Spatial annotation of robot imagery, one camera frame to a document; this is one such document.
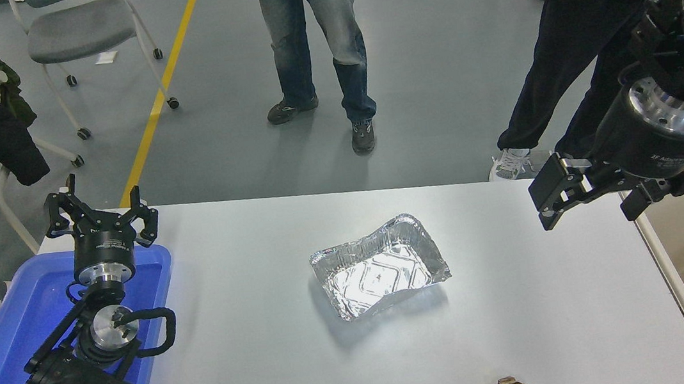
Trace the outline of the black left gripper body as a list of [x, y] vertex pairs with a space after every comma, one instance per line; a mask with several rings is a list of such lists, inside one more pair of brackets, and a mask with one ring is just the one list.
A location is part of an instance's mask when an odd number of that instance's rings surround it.
[[126, 226], [117, 229], [115, 223], [122, 216], [115, 212], [98, 212], [95, 217], [85, 216], [74, 223], [74, 269], [84, 271], [88, 266], [106, 262], [132, 265], [136, 236], [134, 228]]

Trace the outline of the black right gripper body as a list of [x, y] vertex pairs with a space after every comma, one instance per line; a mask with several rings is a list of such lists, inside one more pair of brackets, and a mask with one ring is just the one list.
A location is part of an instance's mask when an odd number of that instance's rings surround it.
[[602, 119], [589, 158], [641, 178], [684, 170], [684, 101], [656, 83], [622, 88]]

